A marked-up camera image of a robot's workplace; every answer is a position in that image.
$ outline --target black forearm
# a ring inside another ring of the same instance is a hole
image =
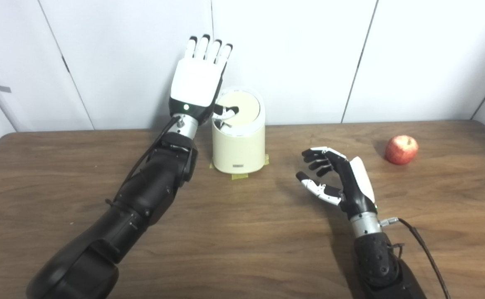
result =
[[[196,157],[191,139],[164,134],[147,163],[127,178],[109,202],[109,210],[31,280],[28,298],[104,299],[117,282],[115,264],[157,223],[183,182],[191,179]]]

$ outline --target fingertip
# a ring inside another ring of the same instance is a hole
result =
[[[308,180],[310,179],[309,176],[307,176],[305,174],[305,172],[297,172],[296,174],[296,178],[299,180],[299,181],[303,181],[303,180]]]

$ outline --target robotic hand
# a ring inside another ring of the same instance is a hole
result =
[[[309,169],[317,176],[335,171],[343,189],[312,180],[303,172],[296,177],[309,191],[328,203],[340,206],[347,214],[355,233],[355,267],[367,299],[426,299],[412,271],[401,259],[402,244],[393,245],[382,227],[399,221],[377,219],[377,206],[372,184],[359,157],[349,161],[346,156],[329,147],[313,147],[302,153]],[[394,248],[400,254],[394,254]]]
[[[214,104],[232,46],[221,49],[209,36],[191,37],[178,62],[169,100],[172,119],[132,168],[110,208],[84,233],[56,253],[28,284],[28,299],[105,299],[118,279],[116,264],[190,181],[197,159],[194,135],[212,114],[235,115],[238,108]],[[146,163],[139,168],[143,160]]]

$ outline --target apple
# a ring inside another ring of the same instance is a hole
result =
[[[385,158],[394,164],[403,165],[410,162],[418,152],[418,143],[407,135],[398,135],[388,141]]]

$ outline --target white robotic hand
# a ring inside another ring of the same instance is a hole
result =
[[[222,83],[222,74],[233,46],[222,47],[221,40],[210,44],[204,35],[200,41],[191,37],[187,50],[176,68],[170,89],[170,115],[185,114],[204,123],[214,111],[216,119],[227,119],[238,112],[238,108],[215,105]]]

